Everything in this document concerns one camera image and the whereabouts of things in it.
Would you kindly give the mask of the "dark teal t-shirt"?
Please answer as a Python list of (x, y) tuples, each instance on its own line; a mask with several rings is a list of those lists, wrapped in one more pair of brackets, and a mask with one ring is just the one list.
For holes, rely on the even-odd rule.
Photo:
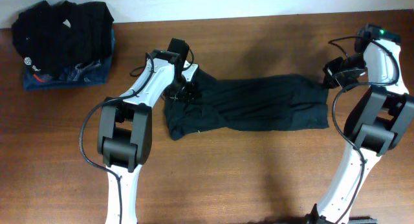
[(328, 90), (300, 74), (218, 80), (199, 69), (187, 100), (167, 98), (169, 135), (230, 128), (238, 131), (297, 131), (328, 128)]

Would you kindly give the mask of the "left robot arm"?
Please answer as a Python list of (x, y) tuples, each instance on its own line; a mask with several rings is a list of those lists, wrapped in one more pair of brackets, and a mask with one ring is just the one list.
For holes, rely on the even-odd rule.
[(136, 82), (120, 102), (103, 106), (98, 132), (98, 153), (108, 171), (106, 223), (136, 223), (138, 177), (152, 145), (152, 110), (166, 90), (177, 98), (199, 66), (180, 54), (154, 50)]

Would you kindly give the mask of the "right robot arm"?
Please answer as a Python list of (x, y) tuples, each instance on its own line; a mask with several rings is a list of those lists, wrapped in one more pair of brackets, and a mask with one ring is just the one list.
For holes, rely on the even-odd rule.
[(350, 112), (339, 168), (324, 196), (314, 204), (304, 223), (376, 223), (372, 218), (350, 218), (351, 208), (370, 171), (383, 155), (394, 149), (413, 121), (413, 96), (400, 70), (400, 36), (368, 23), (356, 35), (355, 54), (336, 58), (323, 68), (324, 85), (340, 88), (339, 94), (361, 86), (367, 75), (368, 90)]

